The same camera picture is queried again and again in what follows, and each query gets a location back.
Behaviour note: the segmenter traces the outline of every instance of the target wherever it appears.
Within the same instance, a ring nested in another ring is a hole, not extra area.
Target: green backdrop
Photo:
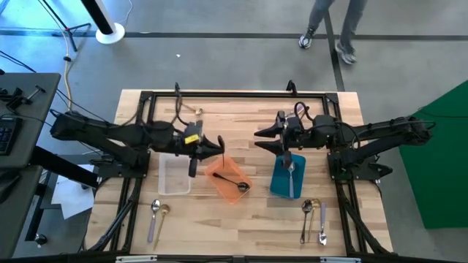
[[[420,109],[432,139],[400,153],[425,228],[468,227],[468,81]]]

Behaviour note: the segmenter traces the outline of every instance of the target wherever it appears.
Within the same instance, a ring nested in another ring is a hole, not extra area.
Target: sneaker
[[[307,32],[299,38],[299,47],[303,49],[309,48],[312,44],[312,37],[314,36],[314,34],[315,30],[312,28],[308,28]]]
[[[336,42],[335,50],[338,53],[339,57],[348,65],[353,65],[358,60],[356,58],[355,50],[352,47],[345,48],[340,41]]]

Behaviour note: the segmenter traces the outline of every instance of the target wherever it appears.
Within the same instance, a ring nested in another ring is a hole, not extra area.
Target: black spoon
[[[302,211],[304,212],[304,225],[302,226],[302,234],[301,234],[301,239],[299,240],[301,244],[304,244],[305,239],[306,239],[306,221],[307,221],[307,214],[312,211],[312,201],[307,199],[304,201],[302,204]]]
[[[223,177],[222,175],[220,175],[218,173],[215,173],[215,172],[213,173],[213,176],[215,178],[219,178],[219,179],[226,180],[228,182],[234,183],[235,185],[237,185],[237,188],[239,189],[239,191],[245,192],[245,191],[250,189],[250,186],[245,182],[236,183],[236,182],[233,182],[233,181],[231,181],[231,180],[229,180],[229,179],[227,179],[227,178]]]

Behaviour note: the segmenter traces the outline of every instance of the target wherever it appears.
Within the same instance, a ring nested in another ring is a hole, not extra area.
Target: person's leg
[[[339,41],[336,43],[336,51],[347,64],[354,64],[356,62],[351,39],[355,35],[366,4],[367,0],[350,0],[350,5],[343,22],[343,29],[341,30]]]
[[[316,0],[312,11],[310,12],[309,16],[309,28],[317,30],[322,22],[323,17],[327,13],[330,5],[334,3],[335,0]]]
[[[299,47],[310,47],[315,31],[319,27],[320,22],[322,22],[328,8],[330,8],[330,5],[334,2],[335,0],[315,0],[314,7],[309,16],[309,27],[307,28],[307,32],[299,39]]]

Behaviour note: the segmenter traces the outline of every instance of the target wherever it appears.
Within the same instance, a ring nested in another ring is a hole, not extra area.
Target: jeans
[[[334,2],[335,0],[315,0],[314,8],[312,8],[312,12],[310,13],[309,28],[317,30],[326,12],[328,12],[328,8],[330,8],[330,5]],[[340,36],[340,43],[344,48],[352,48],[351,38],[355,35],[359,20],[363,16],[366,3],[367,0],[350,0]]]

